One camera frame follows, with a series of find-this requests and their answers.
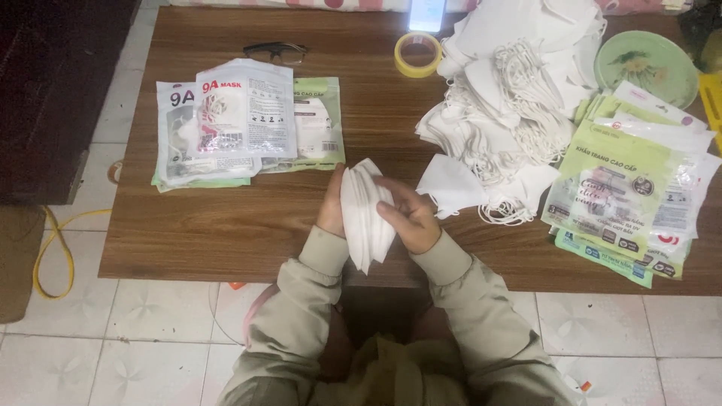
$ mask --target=green plate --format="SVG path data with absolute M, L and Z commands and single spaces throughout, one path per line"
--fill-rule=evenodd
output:
M 599 50 L 594 74 L 602 87 L 617 89 L 622 80 L 679 108 L 697 97 L 697 68 L 684 51 L 665 37 L 627 31 L 611 37 Z

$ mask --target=person's left hand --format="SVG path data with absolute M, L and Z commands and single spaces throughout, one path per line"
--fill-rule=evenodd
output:
M 321 210 L 318 212 L 316 225 L 324 231 L 346 238 L 344 233 L 344 216 L 341 213 L 341 180 L 344 176 L 344 164 L 337 163 L 331 175 L 329 188 L 323 198 Z

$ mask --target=tiled floor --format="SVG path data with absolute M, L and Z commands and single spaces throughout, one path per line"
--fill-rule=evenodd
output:
M 107 167 L 123 157 L 150 37 L 163 0 L 144 0 L 105 101 L 83 183 L 59 220 L 111 207 Z M 65 232 L 76 264 L 70 295 L 33 293 L 27 317 L 0 325 L 0 405 L 213 405 L 241 348 L 243 316 L 266 285 L 96 278 L 108 216 Z M 66 286 L 56 244 L 41 265 Z M 514 293 L 579 404 L 722 405 L 722 298 Z

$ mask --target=person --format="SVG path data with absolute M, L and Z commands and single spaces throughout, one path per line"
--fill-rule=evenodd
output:
M 217 404 L 571 405 L 570 389 L 512 309 L 503 279 L 451 239 L 414 189 L 385 177 L 374 182 L 391 191 L 394 206 L 381 202 L 378 214 L 426 272 L 453 338 L 440 333 L 402 345 L 376 335 L 353 355 L 344 381 L 319 380 L 349 256 L 343 171 L 339 164 L 331 176 L 301 254 L 281 266 L 272 294 L 253 312 L 246 349 Z

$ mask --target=jacket sleeve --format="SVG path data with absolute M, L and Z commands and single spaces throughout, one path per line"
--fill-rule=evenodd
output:
M 249 346 L 233 366 L 219 406 L 304 405 L 308 401 L 348 256 L 346 240 L 313 227 L 298 259 L 281 266 L 280 291 L 251 320 Z
M 429 277 L 434 304 L 446 311 L 474 400 L 490 406 L 572 404 L 539 336 L 512 309 L 501 276 L 445 231 L 428 252 L 412 258 Z

